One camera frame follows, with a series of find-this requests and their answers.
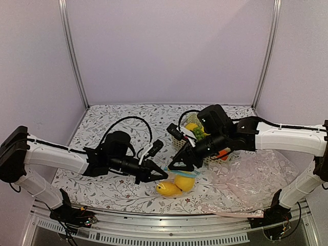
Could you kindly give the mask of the yellow mango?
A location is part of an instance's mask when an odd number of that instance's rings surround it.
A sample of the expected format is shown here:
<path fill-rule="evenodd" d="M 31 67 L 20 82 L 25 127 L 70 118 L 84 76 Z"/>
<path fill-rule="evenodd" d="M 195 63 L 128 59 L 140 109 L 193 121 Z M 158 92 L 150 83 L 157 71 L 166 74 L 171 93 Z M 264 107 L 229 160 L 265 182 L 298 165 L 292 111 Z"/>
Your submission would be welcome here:
<path fill-rule="evenodd" d="M 164 197 L 177 197 L 182 195 L 181 189 L 170 181 L 158 183 L 156 192 Z"/>

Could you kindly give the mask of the yellow lemon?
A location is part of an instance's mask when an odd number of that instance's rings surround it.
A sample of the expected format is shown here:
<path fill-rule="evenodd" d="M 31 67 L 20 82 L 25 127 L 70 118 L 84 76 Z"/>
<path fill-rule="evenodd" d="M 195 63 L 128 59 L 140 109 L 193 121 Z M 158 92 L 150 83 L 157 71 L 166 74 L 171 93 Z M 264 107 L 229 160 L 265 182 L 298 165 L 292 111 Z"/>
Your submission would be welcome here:
<path fill-rule="evenodd" d="M 194 187 L 195 178 L 177 175 L 174 179 L 174 184 L 183 192 L 189 192 Z"/>

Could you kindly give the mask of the clear zip top bag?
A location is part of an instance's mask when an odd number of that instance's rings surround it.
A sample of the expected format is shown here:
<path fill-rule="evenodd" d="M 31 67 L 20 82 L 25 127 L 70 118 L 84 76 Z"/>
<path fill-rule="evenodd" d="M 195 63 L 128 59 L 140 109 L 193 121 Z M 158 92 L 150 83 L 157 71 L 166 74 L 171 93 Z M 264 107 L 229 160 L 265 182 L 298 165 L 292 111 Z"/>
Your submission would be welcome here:
<path fill-rule="evenodd" d="M 168 178 L 156 184 L 155 191 L 162 197 L 181 197 L 194 189 L 198 171 L 178 171 L 165 167 Z"/>

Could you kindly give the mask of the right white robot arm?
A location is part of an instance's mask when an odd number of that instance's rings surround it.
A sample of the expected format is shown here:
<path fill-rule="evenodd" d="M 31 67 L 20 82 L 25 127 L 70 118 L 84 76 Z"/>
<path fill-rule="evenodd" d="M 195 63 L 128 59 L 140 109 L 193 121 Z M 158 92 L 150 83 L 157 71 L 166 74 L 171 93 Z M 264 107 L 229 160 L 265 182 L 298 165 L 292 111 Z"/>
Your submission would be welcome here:
<path fill-rule="evenodd" d="M 237 150 L 285 150 L 312 154 L 314 162 L 290 185 L 279 189 L 262 218 L 250 219 L 252 228 L 269 226 L 291 218 L 291 208 L 327 182 L 327 123 L 313 127 L 275 124 L 257 116 L 232 120 L 221 105 L 210 105 L 197 118 L 207 136 L 190 142 L 173 157 L 170 170 L 193 171 L 203 160 L 229 148 Z"/>

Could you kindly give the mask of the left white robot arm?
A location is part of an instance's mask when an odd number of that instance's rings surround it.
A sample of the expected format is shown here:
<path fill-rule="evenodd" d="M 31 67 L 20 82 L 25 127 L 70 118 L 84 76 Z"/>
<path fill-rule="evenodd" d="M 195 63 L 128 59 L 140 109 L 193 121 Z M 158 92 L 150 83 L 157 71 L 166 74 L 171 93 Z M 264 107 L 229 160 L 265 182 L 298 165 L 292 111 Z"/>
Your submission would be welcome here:
<path fill-rule="evenodd" d="M 40 165 L 65 169 L 85 177 L 99 177 L 108 173 L 134 176 L 135 184 L 168 178 L 168 174 L 149 157 L 162 148 L 160 140 L 150 144 L 140 158 L 129 156 L 133 151 L 131 137 L 123 131 L 107 134 L 95 148 L 71 149 L 46 142 L 19 126 L 1 144 L 1 181 L 16 184 L 48 206 L 50 218 L 75 228 L 96 223 L 95 214 L 86 207 L 73 208 L 63 189 L 57 189 L 30 168 Z"/>

